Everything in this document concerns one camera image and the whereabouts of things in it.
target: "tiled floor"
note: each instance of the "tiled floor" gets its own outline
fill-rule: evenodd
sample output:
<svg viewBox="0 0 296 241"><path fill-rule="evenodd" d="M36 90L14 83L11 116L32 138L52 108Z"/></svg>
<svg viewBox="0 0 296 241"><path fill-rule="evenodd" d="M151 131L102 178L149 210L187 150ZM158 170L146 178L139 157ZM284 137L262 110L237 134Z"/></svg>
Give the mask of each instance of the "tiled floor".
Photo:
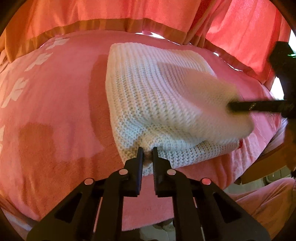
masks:
<svg viewBox="0 0 296 241"><path fill-rule="evenodd" d="M264 187L264 183L262 179L259 179L244 185L232 184L228 188L226 188L224 191L226 193L239 194L239 193L256 190L261 187ZM140 238L144 241L150 241L150 240L175 241L176 233L175 231L166 232L163 229L156 229L151 225L151 226L143 227L140 229Z"/></svg>

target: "pink blanket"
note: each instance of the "pink blanket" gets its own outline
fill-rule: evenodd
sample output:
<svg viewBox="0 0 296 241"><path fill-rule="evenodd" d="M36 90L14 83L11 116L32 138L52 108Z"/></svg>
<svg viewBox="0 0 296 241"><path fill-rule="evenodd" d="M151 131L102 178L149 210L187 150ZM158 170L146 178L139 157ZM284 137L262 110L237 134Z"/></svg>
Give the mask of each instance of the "pink blanket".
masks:
<svg viewBox="0 0 296 241"><path fill-rule="evenodd" d="M245 100L271 98L257 80L191 45L99 30L52 38L0 73L2 207L40 220L85 178L99 180L122 168L104 86L109 48L118 42L195 51L218 78L234 83ZM242 148L179 170L197 180L209 177L226 188L257 159L281 122L269 113L252 114L252 118L255 129ZM172 216L171 200L156 198L150 175L143 178L139 198L125 198L123 229Z"/></svg>

